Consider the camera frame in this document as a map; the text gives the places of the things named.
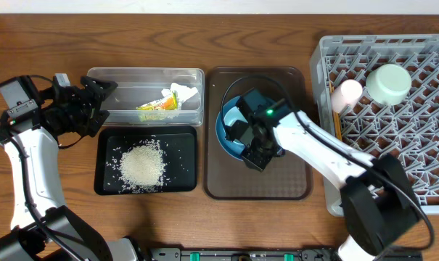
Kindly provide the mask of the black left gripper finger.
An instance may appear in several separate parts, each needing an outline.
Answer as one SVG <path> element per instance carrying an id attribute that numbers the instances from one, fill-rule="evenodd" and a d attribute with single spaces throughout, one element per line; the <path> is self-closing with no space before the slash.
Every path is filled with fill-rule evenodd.
<path id="1" fill-rule="evenodd" d="M 81 77 L 81 85 L 90 97 L 98 102 L 103 102 L 118 87 L 115 81 L 100 80 L 89 76 Z"/>
<path id="2" fill-rule="evenodd" d="M 81 137 L 95 137 L 105 120 L 110 116 L 107 110 L 96 111 L 93 109 L 92 114 L 84 117 L 84 121 L 79 125 L 79 135 Z"/>

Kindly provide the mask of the mint green bowl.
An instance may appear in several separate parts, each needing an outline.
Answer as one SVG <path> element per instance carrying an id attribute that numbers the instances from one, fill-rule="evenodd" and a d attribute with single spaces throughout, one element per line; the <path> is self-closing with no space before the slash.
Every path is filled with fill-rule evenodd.
<path id="1" fill-rule="evenodd" d="M 366 78 L 366 90 L 377 103 L 393 106 L 400 104 L 411 89 L 409 72 L 396 64 L 386 64 Z"/>

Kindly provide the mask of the dark blue plate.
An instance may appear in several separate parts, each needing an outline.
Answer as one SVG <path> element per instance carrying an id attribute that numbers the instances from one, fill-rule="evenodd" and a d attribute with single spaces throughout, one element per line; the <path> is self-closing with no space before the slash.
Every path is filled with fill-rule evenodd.
<path id="1" fill-rule="evenodd" d="M 229 100 L 225 105 L 223 106 L 223 118 L 225 118 L 226 113 L 232 108 L 236 106 L 236 103 L 239 99 L 239 96 L 235 96 L 233 99 Z M 247 134 L 250 134 L 250 140 L 243 144 L 241 141 L 235 140 L 235 141 L 228 141 L 226 140 L 226 134 L 223 127 L 223 122 L 221 121 L 221 114 L 218 114 L 216 119 L 216 135 L 218 138 L 218 141 L 222 148 L 233 158 L 242 161 L 242 158 L 240 154 L 245 148 L 249 148 L 252 145 L 252 141 L 257 141 L 260 145 L 264 145 L 265 141 L 261 140 L 257 134 L 256 128 L 251 128 L 247 131 Z"/>

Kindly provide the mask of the white napkin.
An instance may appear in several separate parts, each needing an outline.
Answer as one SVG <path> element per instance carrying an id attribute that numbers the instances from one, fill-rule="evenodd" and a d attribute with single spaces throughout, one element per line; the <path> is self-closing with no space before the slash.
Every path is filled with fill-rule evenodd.
<path id="1" fill-rule="evenodd" d="M 172 83 L 170 88 L 164 88 L 161 91 L 163 97 L 174 94 L 177 101 L 177 109 L 181 109 L 184 102 L 198 94 L 197 87 L 188 87 L 178 83 Z"/>

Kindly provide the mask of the yellow snack wrapper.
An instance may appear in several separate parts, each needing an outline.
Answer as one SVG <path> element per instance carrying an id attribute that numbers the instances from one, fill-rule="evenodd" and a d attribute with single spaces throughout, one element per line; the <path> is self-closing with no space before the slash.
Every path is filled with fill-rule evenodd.
<path id="1" fill-rule="evenodd" d="M 143 104 L 136 108 L 141 111 L 166 111 L 166 110 L 177 110 L 178 102 L 174 92 L 168 90 L 168 94 L 162 99 L 154 100 L 149 103 Z"/>

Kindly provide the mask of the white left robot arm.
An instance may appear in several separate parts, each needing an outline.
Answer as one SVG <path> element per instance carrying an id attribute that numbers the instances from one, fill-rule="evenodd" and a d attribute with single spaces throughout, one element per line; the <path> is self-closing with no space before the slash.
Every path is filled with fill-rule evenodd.
<path id="1" fill-rule="evenodd" d="M 66 74 L 56 74 L 40 91 L 33 78 L 0 83 L 8 106 L 0 117 L 0 145 L 12 165 L 15 195 L 11 231 L 0 238 L 0 260 L 39 260 L 50 242 L 59 248 L 46 260 L 142 260 L 133 239 L 107 242 L 67 207 L 58 172 L 59 136 L 94 137 L 109 116 L 102 102 L 117 83 L 83 76 L 77 87 Z"/>

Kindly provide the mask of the wooden chopstick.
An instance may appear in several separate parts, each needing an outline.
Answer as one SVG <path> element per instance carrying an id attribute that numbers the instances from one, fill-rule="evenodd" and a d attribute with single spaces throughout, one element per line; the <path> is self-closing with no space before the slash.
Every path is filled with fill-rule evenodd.
<path id="1" fill-rule="evenodd" d="M 340 116 L 337 112 L 332 111 L 332 117 L 333 117 L 334 126 L 335 126 L 335 135 L 341 141 L 342 140 L 342 133 L 341 133 L 341 126 L 340 126 Z"/>

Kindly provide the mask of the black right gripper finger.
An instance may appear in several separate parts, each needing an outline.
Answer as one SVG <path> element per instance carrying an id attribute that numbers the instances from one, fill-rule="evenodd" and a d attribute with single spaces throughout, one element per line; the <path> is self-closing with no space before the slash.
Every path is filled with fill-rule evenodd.
<path id="1" fill-rule="evenodd" d="M 245 148 L 240 154 L 245 165 L 253 170 L 263 172 L 268 163 L 277 155 L 274 148 L 264 149 L 260 147 Z"/>
<path id="2" fill-rule="evenodd" d="M 226 140 L 228 140 L 228 141 L 235 141 L 235 140 L 241 141 L 241 138 L 243 137 L 243 135 L 247 131 L 248 127 L 249 127 L 248 123 L 241 121 L 241 120 L 236 120 L 232 124 L 232 126 L 226 125 L 224 127 L 225 134 L 226 134 Z"/>

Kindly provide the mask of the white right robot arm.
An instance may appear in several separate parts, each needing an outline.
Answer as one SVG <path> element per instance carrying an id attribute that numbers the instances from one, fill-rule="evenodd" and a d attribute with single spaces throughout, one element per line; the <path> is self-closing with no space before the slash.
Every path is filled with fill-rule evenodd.
<path id="1" fill-rule="evenodd" d="M 318 170 L 339 190 L 349 237 L 337 250 L 341 260 L 378 260 L 400 236 L 426 216 L 400 161 L 375 158 L 350 147 L 301 110 L 274 104 L 248 110 L 232 107 L 218 135 L 243 144 L 243 162 L 258 170 L 281 152 L 291 152 Z"/>

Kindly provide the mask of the pink plastic cup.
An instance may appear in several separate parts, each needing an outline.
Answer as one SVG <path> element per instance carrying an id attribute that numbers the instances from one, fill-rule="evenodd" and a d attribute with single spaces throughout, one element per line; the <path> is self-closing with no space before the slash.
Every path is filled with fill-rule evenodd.
<path id="1" fill-rule="evenodd" d="M 361 98 L 363 86 L 356 80 L 345 80 L 332 92 L 332 111 L 342 112 L 346 107 L 354 108 Z"/>

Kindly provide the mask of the light blue small bowl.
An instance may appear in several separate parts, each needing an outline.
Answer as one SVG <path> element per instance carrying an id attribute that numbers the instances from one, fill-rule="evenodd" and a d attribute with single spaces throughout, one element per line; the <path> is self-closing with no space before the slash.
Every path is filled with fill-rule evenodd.
<path id="1" fill-rule="evenodd" d="M 226 125 L 232 126 L 232 124 L 236 120 L 241 120 L 247 123 L 247 120 L 243 116 L 243 114 L 239 111 L 237 107 L 232 107 L 227 113 L 225 118 L 223 119 L 223 127 Z"/>

